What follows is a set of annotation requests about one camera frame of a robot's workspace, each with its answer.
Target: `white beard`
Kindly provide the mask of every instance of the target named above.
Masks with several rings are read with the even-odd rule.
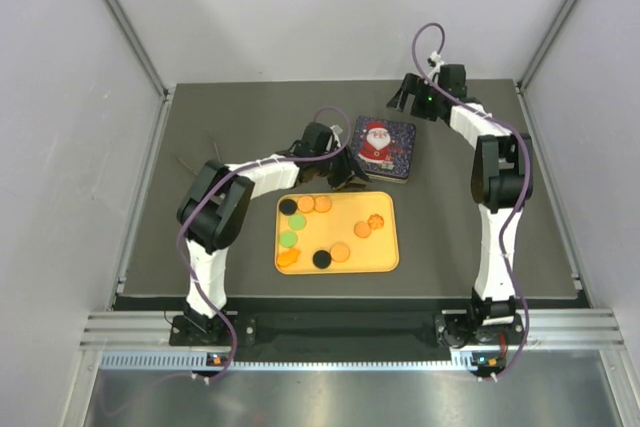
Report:
[[[367,134],[367,142],[369,142],[374,149],[382,150],[391,143],[391,137],[389,134],[384,137],[374,137],[373,133],[369,132]]]

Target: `metal frame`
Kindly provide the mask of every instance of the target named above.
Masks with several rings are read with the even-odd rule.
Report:
[[[165,124],[171,107],[172,93],[167,90],[146,53],[135,29],[131,25],[118,0],[103,0],[114,21],[125,37],[132,53],[139,60],[154,89],[162,98],[162,107],[154,126],[148,153],[136,191],[135,207],[129,219],[125,243],[118,264],[118,278],[114,282],[114,295],[125,280],[126,268],[140,215],[144,207],[146,191],[153,173]],[[544,180],[560,226],[563,242],[568,249],[577,286],[588,279],[580,279],[580,259],[574,247],[570,226],[557,193],[553,178],[548,172],[546,153],[537,139],[537,128],[530,115],[526,88],[553,47],[558,34],[571,16],[579,0],[564,0],[551,23],[525,73],[517,83],[517,92],[529,131],[534,139]],[[98,312],[89,317],[82,336],[76,362],[74,385],[68,397],[61,425],[82,425],[86,417],[97,370],[103,369],[184,369],[206,370],[203,359],[207,354],[225,354],[227,347],[186,348],[168,345],[170,327],[162,312]],[[452,351],[450,361],[420,362],[332,362],[332,363],[282,363],[235,362],[234,370],[469,370],[469,351],[465,348]],[[609,380],[612,396],[625,426],[640,424],[640,388],[635,376],[622,335],[615,317],[609,309],[553,309],[531,311],[530,341],[526,350],[591,350],[599,351],[603,368]]]

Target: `santa claus picture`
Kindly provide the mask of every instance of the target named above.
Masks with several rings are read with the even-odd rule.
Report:
[[[377,120],[369,122],[365,129],[364,145],[360,149],[358,157],[373,164],[391,162],[391,142],[389,131],[382,122]]]

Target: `gray floor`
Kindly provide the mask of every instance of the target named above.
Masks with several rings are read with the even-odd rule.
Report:
[[[466,372],[241,372],[206,387],[166,372],[101,372],[86,427],[615,427],[598,353],[528,352],[497,384]]]
[[[358,115],[412,121],[418,127],[412,174],[405,185],[375,181],[391,194],[400,264],[377,274],[285,276],[273,265],[276,201],[252,202],[227,261],[232,296],[468,297],[480,258],[480,218],[471,199],[473,151],[442,122],[385,107],[398,81],[181,84],[177,87],[127,274],[126,295],[184,295],[188,276],[175,250],[175,211],[217,150],[244,162],[287,148],[322,106]],[[495,116],[526,130],[509,80],[469,81],[470,94]],[[323,117],[327,123],[338,116]],[[326,191],[318,179],[300,192]],[[571,269],[537,163],[534,194],[520,223],[515,268],[528,297],[573,298]]]

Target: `orange piece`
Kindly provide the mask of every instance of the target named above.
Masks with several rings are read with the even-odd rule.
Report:
[[[336,262],[346,262],[351,251],[346,244],[336,244],[331,247],[331,258]]]
[[[303,195],[298,199],[298,210],[308,214],[315,207],[316,201],[310,195]]]
[[[371,235],[371,227],[366,222],[358,222],[354,229],[354,232],[361,239],[366,239]]]
[[[369,217],[367,223],[373,230],[378,230],[384,227],[384,219],[381,215],[378,214],[373,214],[371,217]]]
[[[298,249],[289,249],[286,252],[278,254],[276,264],[278,267],[289,267],[291,264],[295,264],[300,257],[300,251]]]
[[[331,199],[326,195],[316,197],[316,212],[325,213],[331,210]]]

